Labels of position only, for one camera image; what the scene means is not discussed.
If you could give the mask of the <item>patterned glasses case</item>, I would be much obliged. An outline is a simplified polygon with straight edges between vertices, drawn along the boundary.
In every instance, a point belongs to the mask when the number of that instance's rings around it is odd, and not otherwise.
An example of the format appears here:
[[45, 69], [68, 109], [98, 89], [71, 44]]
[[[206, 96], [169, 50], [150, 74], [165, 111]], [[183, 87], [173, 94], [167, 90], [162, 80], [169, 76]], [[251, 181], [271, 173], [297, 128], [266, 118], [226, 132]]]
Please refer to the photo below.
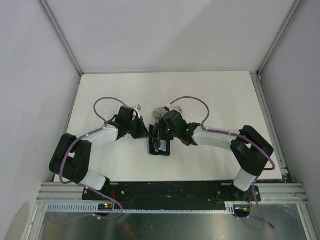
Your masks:
[[[183, 110], [181, 107], [179, 106], [173, 106], [175, 108], [174, 111], [182, 114], [183, 113]], [[156, 108], [153, 110], [152, 112], [152, 116], [156, 119], [156, 120], [160, 120], [162, 119], [168, 112], [165, 110], [164, 107], [159, 107], [159, 108]]]

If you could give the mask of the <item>blue cleaning cloth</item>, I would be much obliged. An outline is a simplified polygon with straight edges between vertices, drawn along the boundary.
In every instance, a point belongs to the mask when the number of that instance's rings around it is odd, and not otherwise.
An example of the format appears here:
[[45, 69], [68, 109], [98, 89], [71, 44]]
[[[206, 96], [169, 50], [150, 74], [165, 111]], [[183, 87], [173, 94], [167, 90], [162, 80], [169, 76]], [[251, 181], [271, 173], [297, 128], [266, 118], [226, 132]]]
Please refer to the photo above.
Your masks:
[[166, 152], [167, 142], [163, 140], [156, 140], [154, 143], [154, 149], [156, 152]]

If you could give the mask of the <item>black rectangular glasses case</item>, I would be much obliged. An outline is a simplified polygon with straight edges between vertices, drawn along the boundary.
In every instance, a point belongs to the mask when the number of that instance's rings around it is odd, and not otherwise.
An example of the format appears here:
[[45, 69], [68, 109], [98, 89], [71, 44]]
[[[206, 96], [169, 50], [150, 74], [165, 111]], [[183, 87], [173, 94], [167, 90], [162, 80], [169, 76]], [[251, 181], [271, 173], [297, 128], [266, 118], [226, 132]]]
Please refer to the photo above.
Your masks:
[[150, 137], [148, 139], [149, 154], [153, 156], [170, 156], [171, 143], [170, 141], [158, 140]]

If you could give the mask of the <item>black sunglasses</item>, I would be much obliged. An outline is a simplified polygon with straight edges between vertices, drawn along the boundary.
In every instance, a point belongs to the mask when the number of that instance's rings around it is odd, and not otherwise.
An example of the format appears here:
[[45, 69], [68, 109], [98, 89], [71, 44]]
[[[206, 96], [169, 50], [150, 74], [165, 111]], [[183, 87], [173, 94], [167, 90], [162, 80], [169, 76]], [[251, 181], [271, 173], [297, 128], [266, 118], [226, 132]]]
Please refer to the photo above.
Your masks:
[[159, 123], [155, 123], [152, 128], [150, 128], [150, 133], [151, 133], [151, 149], [155, 152], [155, 153], [158, 153], [156, 150], [155, 150], [155, 146], [154, 146], [154, 143], [156, 140], [161, 140], [161, 138], [159, 137]]

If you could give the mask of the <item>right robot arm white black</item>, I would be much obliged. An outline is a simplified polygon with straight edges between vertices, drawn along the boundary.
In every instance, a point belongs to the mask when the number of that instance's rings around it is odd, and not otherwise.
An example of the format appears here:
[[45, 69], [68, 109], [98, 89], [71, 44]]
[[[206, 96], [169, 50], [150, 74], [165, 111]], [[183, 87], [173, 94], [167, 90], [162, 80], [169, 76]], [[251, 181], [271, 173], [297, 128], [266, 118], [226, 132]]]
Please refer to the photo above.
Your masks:
[[186, 146], [210, 146], [230, 151], [234, 154], [240, 170], [230, 188], [231, 196], [242, 201], [249, 194], [250, 186], [266, 171], [275, 169], [271, 160], [274, 148], [252, 126], [241, 129], [222, 130], [206, 128], [202, 123], [188, 123], [182, 115], [171, 110], [155, 124], [152, 137], [159, 141], [179, 139]]

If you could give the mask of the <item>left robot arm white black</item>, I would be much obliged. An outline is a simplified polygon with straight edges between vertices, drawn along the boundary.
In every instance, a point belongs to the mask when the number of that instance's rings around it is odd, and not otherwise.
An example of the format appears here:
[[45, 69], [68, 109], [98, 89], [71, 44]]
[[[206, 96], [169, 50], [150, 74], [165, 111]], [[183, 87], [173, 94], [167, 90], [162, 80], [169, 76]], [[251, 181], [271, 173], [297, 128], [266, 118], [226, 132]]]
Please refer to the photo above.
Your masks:
[[98, 199], [107, 199], [111, 188], [106, 183], [110, 180], [90, 169], [90, 160], [96, 156], [99, 148], [127, 134], [135, 140], [149, 138], [151, 135], [140, 114], [141, 109], [140, 105], [123, 105], [118, 114], [92, 132], [82, 136], [63, 134], [49, 163], [49, 170], [62, 177], [65, 184], [69, 181], [92, 188]]

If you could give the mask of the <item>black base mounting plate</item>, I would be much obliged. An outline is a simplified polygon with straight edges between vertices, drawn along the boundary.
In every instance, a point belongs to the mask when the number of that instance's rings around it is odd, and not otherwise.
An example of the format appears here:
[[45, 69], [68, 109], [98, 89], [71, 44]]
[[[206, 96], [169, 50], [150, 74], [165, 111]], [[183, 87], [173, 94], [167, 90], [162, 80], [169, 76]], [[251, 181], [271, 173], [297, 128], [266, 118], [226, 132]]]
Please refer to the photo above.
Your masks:
[[261, 200], [258, 187], [242, 192], [227, 181], [156, 181], [156, 182], [110, 182], [100, 194], [84, 189], [85, 201], [103, 201], [104, 196], [115, 197], [124, 207], [167, 207], [185, 210], [199, 205], [201, 210], [212, 210], [226, 202]]

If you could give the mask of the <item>left aluminium corner post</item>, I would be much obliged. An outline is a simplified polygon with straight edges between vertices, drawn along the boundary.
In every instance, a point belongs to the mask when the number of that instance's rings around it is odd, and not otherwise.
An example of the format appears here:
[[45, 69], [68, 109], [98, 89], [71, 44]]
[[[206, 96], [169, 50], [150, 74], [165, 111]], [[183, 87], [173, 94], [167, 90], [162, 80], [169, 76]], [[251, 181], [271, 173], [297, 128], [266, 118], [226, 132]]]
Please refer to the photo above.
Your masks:
[[41, 10], [43, 11], [48, 23], [50, 24], [54, 34], [56, 35], [58, 41], [61, 44], [62, 49], [66, 53], [68, 59], [70, 60], [72, 66], [76, 70], [77, 74], [81, 77], [84, 72], [54, 14], [47, 0], [37, 0]]

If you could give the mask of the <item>aluminium corner post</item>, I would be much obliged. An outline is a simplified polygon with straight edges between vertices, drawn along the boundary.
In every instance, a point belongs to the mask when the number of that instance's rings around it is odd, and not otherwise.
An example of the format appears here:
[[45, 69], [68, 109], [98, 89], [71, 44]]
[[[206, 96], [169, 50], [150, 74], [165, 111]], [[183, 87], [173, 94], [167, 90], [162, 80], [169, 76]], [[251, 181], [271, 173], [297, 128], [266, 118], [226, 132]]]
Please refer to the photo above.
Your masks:
[[72, 66], [76, 70], [77, 74], [81, 77], [84, 72], [54, 14], [47, 0], [37, 0], [41, 10], [43, 11], [48, 23], [50, 24], [54, 34], [56, 35], [58, 41], [61, 44], [62, 49], [66, 53], [68, 59], [70, 60]]
[[298, 13], [300, 12], [302, 6], [304, 5], [305, 0], [294, 0], [289, 11], [287, 12], [282, 24], [280, 25], [270, 47], [268, 48], [261, 64], [259, 65], [258, 69], [256, 70], [256, 74], [260, 76], [264, 70], [266, 69], [267, 65], [275, 55], [277, 49], [279, 48], [280, 44], [282, 43], [283, 39], [285, 38], [288, 30], [290, 29], [291, 25], [293, 24], [295, 18], [297, 17]]

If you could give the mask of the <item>right aluminium corner post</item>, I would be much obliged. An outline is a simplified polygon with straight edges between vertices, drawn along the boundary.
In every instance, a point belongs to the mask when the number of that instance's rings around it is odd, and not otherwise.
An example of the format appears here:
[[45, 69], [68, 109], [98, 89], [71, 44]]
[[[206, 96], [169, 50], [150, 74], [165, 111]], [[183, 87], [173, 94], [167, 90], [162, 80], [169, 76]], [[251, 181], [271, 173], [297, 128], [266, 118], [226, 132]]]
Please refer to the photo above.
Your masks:
[[302, 6], [304, 5], [305, 0], [294, 0], [289, 11], [287, 12], [282, 24], [280, 25], [270, 47], [268, 48], [261, 64], [259, 65], [258, 69], [256, 70], [256, 74], [260, 76], [264, 70], [266, 69], [267, 65], [275, 55], [277, 49], [279, 48], [280, 44], [282, 43], [283, 39], [285, 38], [288, 30], [290, 29], [291, 25], [293, 24], [295, 18], [297, 17], [298, 13], [300, 12]]

